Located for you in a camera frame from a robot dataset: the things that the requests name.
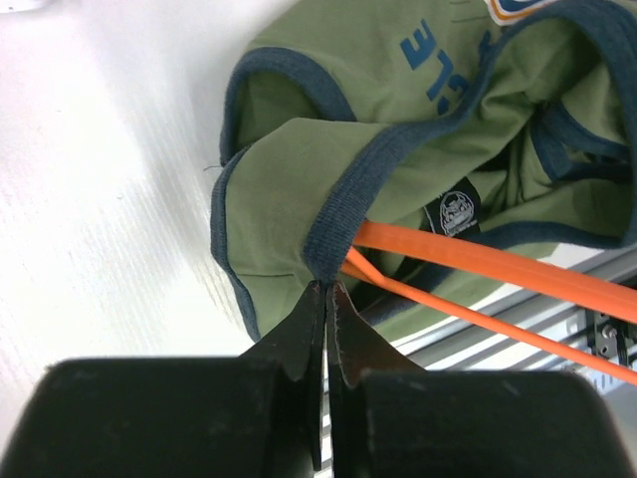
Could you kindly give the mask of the orange plastic hanger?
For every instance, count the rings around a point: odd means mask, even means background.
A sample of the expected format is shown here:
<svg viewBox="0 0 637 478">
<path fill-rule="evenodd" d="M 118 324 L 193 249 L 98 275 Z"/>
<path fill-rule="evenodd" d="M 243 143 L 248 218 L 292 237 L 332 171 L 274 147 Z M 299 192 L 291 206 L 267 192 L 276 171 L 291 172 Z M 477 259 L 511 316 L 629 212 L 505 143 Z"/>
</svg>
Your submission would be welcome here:
<svg viewBox="0 0 637 478">
<path fill-rule="evenodd" d="M 355 235 L 341 266 L 344 274 L 388 292 L 625 382 L 636 383 L 636 372 L 625 366 L 578 351 L 391 279 L 357 250 L 359 246 L 514 284 L 635 324 L 636 292 L 632 289 L 461 239 L 369 221 L 364 222 Z"/>
</svg>

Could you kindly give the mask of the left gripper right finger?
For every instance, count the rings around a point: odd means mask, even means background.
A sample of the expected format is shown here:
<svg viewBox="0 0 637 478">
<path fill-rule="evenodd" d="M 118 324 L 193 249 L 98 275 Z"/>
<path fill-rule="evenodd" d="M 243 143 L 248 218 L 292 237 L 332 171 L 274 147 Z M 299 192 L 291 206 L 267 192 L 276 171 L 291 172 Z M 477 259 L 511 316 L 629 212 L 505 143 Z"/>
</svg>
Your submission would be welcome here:
<svg viewBox="0 0 637 478">
<path fill-rule="evenodd" d="M 363 389 L 373 372 L 421 372 L 357 311 L 340 281 L 325 295 L 325 347 L 331 423 L 332 473 L 335 477 L 374 477 L 371 410 Z"/>
</svg>

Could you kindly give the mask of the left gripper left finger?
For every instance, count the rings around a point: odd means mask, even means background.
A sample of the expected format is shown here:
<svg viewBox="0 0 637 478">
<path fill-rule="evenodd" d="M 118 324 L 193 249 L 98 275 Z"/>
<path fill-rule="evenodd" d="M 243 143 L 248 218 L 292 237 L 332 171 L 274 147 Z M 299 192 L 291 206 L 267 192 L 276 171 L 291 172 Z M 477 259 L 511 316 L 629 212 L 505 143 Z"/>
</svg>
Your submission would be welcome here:
<svg viewBox="0 0 637 478">
<path fill-rule="evenodd" d="M 323 286 L 307 284 L 292 311 L 243 356 L 278 366 L 273 390 L 273 469 L 322 467 Z"/>
</svg>

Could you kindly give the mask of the green tank top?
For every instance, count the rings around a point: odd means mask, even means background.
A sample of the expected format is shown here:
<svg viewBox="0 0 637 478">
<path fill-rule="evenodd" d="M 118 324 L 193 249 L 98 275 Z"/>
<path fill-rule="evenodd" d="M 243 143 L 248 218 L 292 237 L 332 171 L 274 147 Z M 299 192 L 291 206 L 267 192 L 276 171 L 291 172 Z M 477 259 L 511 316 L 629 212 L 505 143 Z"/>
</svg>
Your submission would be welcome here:
<svg viewBox="0 0 637 478">
<path fill-rule="evenodd" d="M 636 241 L 632 1 L 300 1 L 228 83 L 211 252 L 249 337 L 364 222 L 538 258 Z"/>
</svg>

